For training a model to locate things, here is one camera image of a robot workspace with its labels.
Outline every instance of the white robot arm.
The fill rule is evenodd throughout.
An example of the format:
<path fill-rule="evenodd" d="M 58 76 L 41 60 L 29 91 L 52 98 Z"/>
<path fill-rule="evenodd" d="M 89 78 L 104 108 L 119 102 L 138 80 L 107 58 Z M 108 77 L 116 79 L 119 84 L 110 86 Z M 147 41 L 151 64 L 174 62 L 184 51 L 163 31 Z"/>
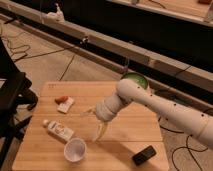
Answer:
<path fill-rule="evenodd" d="M 213 117 L 154 95 L 147 91 L 147 87 L 145 77 L 136 73 L 127 74 L 117 83 L 116 92 L 96 105 L 96 117 L 104 123 L 109 122 L 122 108 L 134 101 L 167 118 L 185 133 L 213 149 Z"/>

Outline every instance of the cable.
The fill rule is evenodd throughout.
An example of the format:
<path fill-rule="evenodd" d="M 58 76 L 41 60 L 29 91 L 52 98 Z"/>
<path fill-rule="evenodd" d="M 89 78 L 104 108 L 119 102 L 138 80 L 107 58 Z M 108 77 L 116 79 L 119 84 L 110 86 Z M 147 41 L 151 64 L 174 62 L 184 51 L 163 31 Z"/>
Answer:
<path fill-rule="evenodd" d="M 85 38 L 85 39 L 83 39 L 83 40 L 79 43 L 79 45 L 87 44 L 87 41 L 88 41 L 88 38 Z M 78 54 L 78 52 L 80 51 L 80 49 L 81 49 L 81 47 L 78 46 L 78 49 L 77 49 L 76 53 L 73 54 L 73 56 L 72 56 L 70 62 L 68 63 L 67 67 L 65 68 L 64 72 L 62 73 L 61 78 L 59 79 L 59 81 L 61 81 L 61 80 L 63 79 L 64 75 L 66 74 L 67 70 L 69 69 L 71 63 L 72 63 L 73 60 L 74 60 L 75 55 Z"/>
<path fill-rule="evenodd" d="M 9 38 L 18 38 L 19 36 L 21 36 L 24 33 L 26 33 L 26 32 L 21 32 L 16 36 L 4 36 L 3 27 L 1 25 L 0 37 L 3 41 L 6 41 L 6 45 L 11 52 L 11 55 L 10 55 L 11 57 L 13 57 L 14 55 L 17 55 L 17 54 L 23 54 L 22 57 L 28 55 L 27 51 L 31 48 L 30 45 L 21 45 L 21 46 L 13 47 L 12 41 L 9 39 Z"/>
<path fill-rule="evenodd" d="M 14 63 L 18 62 L 18 61 L 21 60 L 21 59 L 37 58 L 37 57 L 40 57 L 40 56 L 45 56 L 45 55 L 49 55 L 49 54 L 58 53 L 58 52 L 62 52 L 62 51 L 65 51 L 65 50 L 73 49 L 73 48 L 75 48 L 75 47 L 76 47 L 76 45 L 73 45 L 72 47 L 63 48 L 63 49 L 55 50 L 55 51 L 52 51 L 52 52 L 42 53 L 42 54 L 33 55 L 33 56 L 28 56 L 28 57 L 20 57 L 20 58 L 14 60 Z"/>
<path fill-rule="evenodd" d="M 186 138 L 186 146 L 178 147 L 178 148 L 176 148 L 176 149 L 172 152 L 172 163 L 173 163 L 175 169 L 179 171 L 179 169 L 178 169 L 178 167 L 177 167 L 177 165 L 175 164 L 175 161 L 174 161 L 174 154 L 175 154 L 175 152 L 177 152 L 177 151 L 180 150 L 180 149 L 187 149 L 188 152 L 189 152 L 189 154 L 190 154 L 190 156 L 192 157 L 192 159 L 195 161 L 195 163 L 197 164 L 197 166 L 199 167 L 199 169 L 202 171 L 202 170 L 203 170 L 202 167 L 200 166 L 200 164 L 198 163 L 198 161 L 196 160 L 196 158 L 194 157 L 194 155 L 192 154 L 191 151 L 195 151 L 195 152 L 205 152 L 205 151 L 208 150 L 208 148 L 205 148 L 205 149 L 202 149 L 202 150 L 196 150 L 196 149 L 194 149 L 194 148 L 189 147 L 189 138 L 190 138 L 190 135 L 187 136 L 187 138 Z"/>
<path fill-rule="evenodd" d="M 148 0 L 148 1 L 150 1 L 150 2 L 152 2 L 152 3 L 155 3 L 155 4 L 158 4 L 158 5 L 160 5 L 163 9 L 166 9 L 166 7 L 165 7 L 163 4 L 161 4 L 160 2 L 156 2 L 156 1 L 154 1 L 154 0 Z"/>
<path fill-rule="evenodd" d="M 164 130 L 166 130 L 166 131 L 172 132 L 172 133 L 184 134 L 184 132 L 182 132 L 182 131 L 171 130 L 171 129 L 168 129 L 168 128 L 163 127 L 162 125 L 160 125 L 160 128 L 162 128 L 162 129 L 164 129 Z"/>

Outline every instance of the floor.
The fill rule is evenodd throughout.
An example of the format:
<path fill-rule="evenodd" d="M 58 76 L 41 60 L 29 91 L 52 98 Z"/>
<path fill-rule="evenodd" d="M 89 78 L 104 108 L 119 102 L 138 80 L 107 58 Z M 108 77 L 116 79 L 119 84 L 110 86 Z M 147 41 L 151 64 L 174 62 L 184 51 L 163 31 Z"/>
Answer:
<path fill-rule="evenodd" d="M 30 45 L 30 49 L 27 51 L 28 56 L 34 56 L 38 54 L 43 54 L 47 52 L 52 52 L 60 50 L 63 47 L 59 47 L 54 43 L 47 41 L 41 37 L 36 36 L 36 34 L 31 34 L 23 29 L 25 26 L 15 26 L 12 24 L 3 24 L 3 20 L 0 15 L 0 23 L 3 28 L 3 36 L 8 37 L 12 42 L 13 47 L 21 45 Z M 24 51 L 27 47 L 22 47 L 17 49 L 17 51 Z M 58 53 L 53 53 L 50 55 L 23 59 L 16 63 L 18 68 L 21 71 L 27 73 L 27 77 L 33 82 L 32 90 L 35 91 L 38 95 L 41 91 L 43 84 L 46 81 L 58 81 L 66 70 L 69 62 L 73 59 L 75 53 L 72 51 L 62 51 Z M 13 55 L 13 59 L 19 58 L 23 54 Z M 90 61 L 84 56 L 79 56 L 75 54 L 72 63 L 70 64 L 68 70 L 62 78 L 62 81 L 95 81 L 95 80 L 119 80 L 121 75 L 112 70 L 109 70 L 93 61 Z M 166 128 L 177 130 L 173 125 L 168 121 L 161 119 L 160 125 L 163 125 Z M 177 134 L 162 130 L 162 136 L 165 142 L 166 152 L 169 159 L 170 171 L 176 170 L 174 164 L 172 163 L 172 152 L 181 146 L 185 146 L 186 137 L 185 134 Z M 189 139 L 190 147 L 197 150 L 202 150 L 203 147 L 201 144 L 196 142 L 193 139 Z M 13 145 L 9 151 L 7 159 L 3 165 L 2 171 L 10 171 L 12 167 L 13 160 L 17 153 L 20 142 L 14 140 Z M 199 164 L 204 171 L 211 171 L 213 168 L 213 152 L 207 150 L 205 152 L 192 152 Z M 195 161 L 190 156 L 186 148 L 178 150 L 174 155 L 174 161 L 179 168 L 183 171 L 199 171 L 199 167 L 196 165 Z"/>

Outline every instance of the paper cup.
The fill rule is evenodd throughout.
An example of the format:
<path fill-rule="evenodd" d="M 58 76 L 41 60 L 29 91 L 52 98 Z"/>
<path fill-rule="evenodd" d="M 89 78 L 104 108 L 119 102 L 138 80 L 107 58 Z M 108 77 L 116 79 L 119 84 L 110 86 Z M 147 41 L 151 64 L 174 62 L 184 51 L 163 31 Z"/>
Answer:
<path fill-rule="evenodd" d="M 70 162 L 77 162 L 84 158 L 86 143 L 83 139 L 72 138 L 64 147 L 64 156 Z"/>

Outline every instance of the smartphone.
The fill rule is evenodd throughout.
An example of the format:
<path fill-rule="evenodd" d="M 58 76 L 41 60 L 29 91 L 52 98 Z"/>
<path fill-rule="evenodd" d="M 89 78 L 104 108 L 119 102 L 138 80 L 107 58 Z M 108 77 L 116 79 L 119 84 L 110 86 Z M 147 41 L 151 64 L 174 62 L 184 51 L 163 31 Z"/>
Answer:
<path fill-rule="evenodd" d="M 139 153 L 132 156 L 132 160 L 134 163 L 139 166 L 140 164 L 144 163 L 145 161 L 149 160 L 151 157 L 156 155 L 157 152 L 153 148 L 153 146 L 148 146 L 145 149 L 141 150 Z"/>

